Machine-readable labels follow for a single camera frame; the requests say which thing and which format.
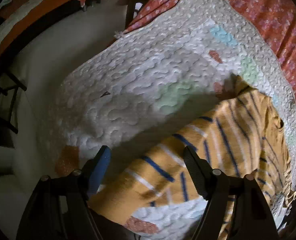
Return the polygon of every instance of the red floral bedspread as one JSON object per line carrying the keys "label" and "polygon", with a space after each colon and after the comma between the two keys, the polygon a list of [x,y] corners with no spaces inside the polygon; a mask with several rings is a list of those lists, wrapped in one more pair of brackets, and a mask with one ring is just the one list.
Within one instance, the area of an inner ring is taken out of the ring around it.
{"label": "red floral bedspread", "polygon": [[[228,0],[251,21],[279,59],[296,97],[296,6],[291,0]],[[138,29],[172,8],[178,0],[150,0],[126,32]]]}

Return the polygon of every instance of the white quilted blanket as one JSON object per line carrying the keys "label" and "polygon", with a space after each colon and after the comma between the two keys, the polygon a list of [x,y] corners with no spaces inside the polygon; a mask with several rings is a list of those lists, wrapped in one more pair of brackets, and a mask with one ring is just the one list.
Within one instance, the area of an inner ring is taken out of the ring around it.
{"label": "white quilted blanket", "polygon": [[[112,180],[131,160],[213,108],[214,83],[229,84],[232,74],[273,98],[285,124],[295,185],[294,94],[270,47],[226,0],[180,0],[73,71],[49,110],[50,136],[43,142],[54,161],[64,145],[78,146],[85,159],[108,145],[113,156],[106,181]],[[158,225],[151,239],[180,239],[204,209],[201,198],[189,202],[163,207],[162,216],[160,208],[133,216]],[[279,212],[275,205],[274,215]]]}

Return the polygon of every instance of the light blue patch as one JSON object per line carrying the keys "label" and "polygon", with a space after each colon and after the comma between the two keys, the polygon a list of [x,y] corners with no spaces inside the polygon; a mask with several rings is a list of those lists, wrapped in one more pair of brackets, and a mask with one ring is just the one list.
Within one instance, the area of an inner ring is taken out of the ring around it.
{"label": "light blue patch", "polygon": [[228,46],[234,47],[238,44],[230,33],[226,32],[223,28],[219,26],[212,27],[210,29],[210,32],[216,39]]}
{"label": "light blue patch", "polygon": [[272,103],[275,107],[278,106],[278,103],[279,103],[279,100],[278,100],[278,97],[276,95],[273,95],[272,96]]}

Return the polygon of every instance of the fabric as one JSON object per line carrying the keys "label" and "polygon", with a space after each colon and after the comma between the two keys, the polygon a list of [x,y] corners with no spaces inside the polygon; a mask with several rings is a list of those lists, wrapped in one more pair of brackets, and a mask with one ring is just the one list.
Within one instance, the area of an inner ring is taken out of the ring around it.
{"label": "fabric", "polygon": [[65,145],[78,147],[80,160],[108,145],[113,158],[107,183],[161,138],[197,118],[195,109],[212,109],[220,87],[229,92],[232,73],[274,99],[285,122],[295,185],[291,86],[256,28],[226,0],[180,0],[73,71],[41,124],[40,147],[56,161]]}
{"label": "fabric", "polygon": [[[125,33],[138,29],[171,9],[179,0],[150,0]],[[258,29],[279,59],[296,97],[296,6],[291,0],[228,0]]]}
{"label": "fabric", "polygon": [[0,26],[0,56],[32,23],[70,0],[30,0]]}
{"label": "fabric", "polygon": [[[288,206],[295,193],[290,190],[290,157],[283,121],[271,98],[240,78],[235,93],[236,98],[222,101],[133,161],[114,183],[91,197],[89,206],[98,214],[125,224],[139,207],[197,198],[182,159],[186,145],[194,148],[212,168],[229,176],[252,173],[269,205],[281,194]],[[233,196],[227,206],[222,237],[227,234],[232,209]]]}

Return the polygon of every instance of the clothing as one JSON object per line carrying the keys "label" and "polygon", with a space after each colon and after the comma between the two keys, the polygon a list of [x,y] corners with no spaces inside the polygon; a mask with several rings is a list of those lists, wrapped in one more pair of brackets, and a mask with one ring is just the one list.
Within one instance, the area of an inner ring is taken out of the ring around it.
{"label": "clothing", "polygon": [[[180,131],[153,147],[89,200],[106,218],[125,224],[140,207],[181,203],[198,197],[182,159],[186,145],[211,167],[228,176],[253,174],[269,205],[291,192],[290,157],[283,121],[265,96],[243,82],[235,85],[236,98],[222,101]],[[221,236],[227,234],[234,198],[228,202]]]}

